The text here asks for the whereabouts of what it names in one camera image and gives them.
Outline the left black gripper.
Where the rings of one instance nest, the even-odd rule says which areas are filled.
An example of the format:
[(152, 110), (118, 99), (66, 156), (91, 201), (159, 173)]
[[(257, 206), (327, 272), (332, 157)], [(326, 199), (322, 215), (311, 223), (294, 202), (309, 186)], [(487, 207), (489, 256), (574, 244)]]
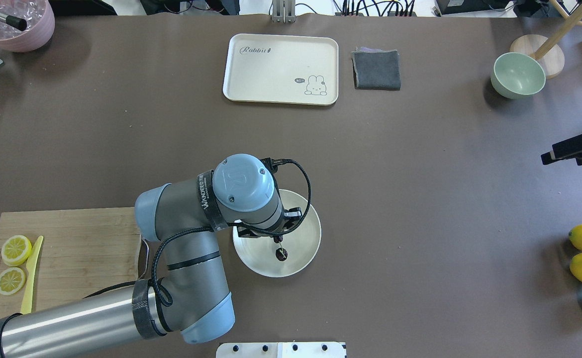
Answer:
[(299, 226), (302, 209), (293, 207), (285, 209), (278, 206), (271, 219), (259, 224), (236, 223), (237, 234), (241, 238), (271, 237), (275, 244), (281, 245), (284, 235), (291, 233)]

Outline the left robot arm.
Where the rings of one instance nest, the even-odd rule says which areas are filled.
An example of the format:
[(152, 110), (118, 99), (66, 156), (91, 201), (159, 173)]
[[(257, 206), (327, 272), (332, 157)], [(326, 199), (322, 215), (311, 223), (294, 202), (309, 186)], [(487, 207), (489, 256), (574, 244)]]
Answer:
[(225, 335), (236, 322), (216, 233), (276, 242), (308, 210), (284, 208), (275, 172), (291, 159), (235, 154), (196, 178), (138, 196), (141, 235), (159, 246), (149, 279), (102, 289), (75, 303), (0, 319), (0, 358), (75, 358), (179, 331), (187, 344)]

